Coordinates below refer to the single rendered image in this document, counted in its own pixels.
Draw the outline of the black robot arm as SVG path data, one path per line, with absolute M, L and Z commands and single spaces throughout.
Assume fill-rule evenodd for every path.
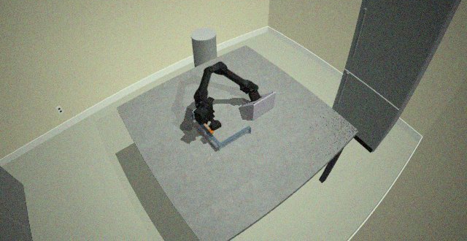
M 212 97 L 208 97 L 207 86 L 209 83 L 210 76 L 212 73 L 223 75 L 224 77 L 229 78 L 240 86 L 240 90 L 249 94 L 251 102 L 257 101 L 260 96 L 258 92 L 258 85 L 256 85 L 251 80 L 245 80 L 240 76 L 237 76 L 232 71 L 230 71 L 223 62 L 218 62 L 212 66 L 208 66 L 204 69 L 204 74 L 201 79 L 201 84 L 197 91 L 194 94 L 194 99 L 196 103 L 196 110 L 194 110 L 195 120 L 200 124 L 204 125 L 206 120 L 209 120 L 206 116 L 208 112 L 213 111 L 212 102 L 215 100 Z M 200 103 L 201 102 L 201 103 Z

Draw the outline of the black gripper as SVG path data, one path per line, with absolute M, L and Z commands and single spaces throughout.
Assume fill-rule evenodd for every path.
M 214 120 L 214 119 L 213 119 L 213 118 L 215 117 L 215 116 L 213 115 L 214 112 L 215 112 L 215 111 L 213 110 L 213 111 L 211 111 L 211 112 L 208 112 L 207 115 L 206 115 L 206 116 L 208 117 L 209 120 L 206 120 L 206 123 L 205 123 L 205 124 L 207 125 L 207 123 L 208 123 L 209 121 L 211 122 L 211 123 L 208 125 L 208 127 L 210 127 L 211 131 L 215 131 L 216 129 L 218 129 L 218 128 L 221 127 L 221 123 L 220 123 L 218 120 Z

